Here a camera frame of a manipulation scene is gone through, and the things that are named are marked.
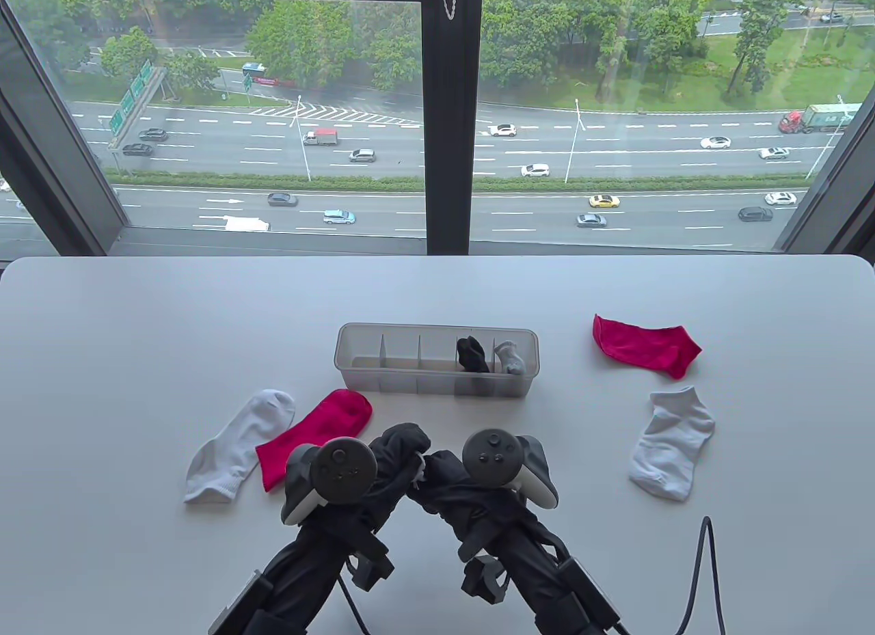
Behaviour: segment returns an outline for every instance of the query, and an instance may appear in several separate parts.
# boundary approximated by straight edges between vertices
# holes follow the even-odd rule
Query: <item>white sock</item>
[[[185,476],[185,503],[230,503],[256,468],[256,446],[291,426],[295,402],[275,389],[257,392],[218,435],[200,447]]]
[[[714,420],[693,386],[653,392],[650,401],[653,420],[632,453],[629,478],[654,496],[687,500],[699,451],[714,434]]]
[[[504,372],[510,375],[525,375],[526,363],[516,353],[516,344],[513,341],[502,341],[495,347],[495,354],[501,360]]]

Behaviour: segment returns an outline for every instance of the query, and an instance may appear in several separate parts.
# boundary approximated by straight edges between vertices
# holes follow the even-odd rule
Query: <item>plastic organizer box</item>
[[[491,373],[462,368],[456,341],[468,336],[481,342]],[[516,344],[525,375],[503,372],[494,353],[503,341]],[[340,328],[334,366],[354,391],[522,398],[541,362],[538,337],[529,329],[347,323]]]

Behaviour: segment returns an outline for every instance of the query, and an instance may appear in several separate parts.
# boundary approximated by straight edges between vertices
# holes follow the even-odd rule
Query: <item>window glass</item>
[[[7,1],[134,226],[425,237],[418,4]]]
[[[6,179],[0,176],[0,261],[57,254]]]
[[[483,0],[472,239],[772,249],[872,88],[873,25],[875,0]]]

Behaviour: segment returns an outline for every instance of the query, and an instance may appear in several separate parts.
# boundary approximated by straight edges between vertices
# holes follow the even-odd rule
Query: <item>black car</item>
[[[269,206],[297,206],[297,195],[287,193],[271,193],[268,195]]]
[[[165,130],[158,129],[154,126],[151,129],[144,129],[140,132],[141,141],[166,141],[169,135]]]
[[[122,148],[122,154],[126,157],[151,157],[154,150],[151,145],[131,144]]]
[[[738,211],[738,219],[746,223],[769,222],[775,214],[765,206],[746,206]]]

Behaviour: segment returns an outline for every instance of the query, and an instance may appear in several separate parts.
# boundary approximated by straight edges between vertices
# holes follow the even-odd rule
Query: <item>black sock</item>
[[[456,342],[456,352],[459,353],[459,363],[469,373],[489,373],[487,356],[481,342],[473,337],[460,338]]]

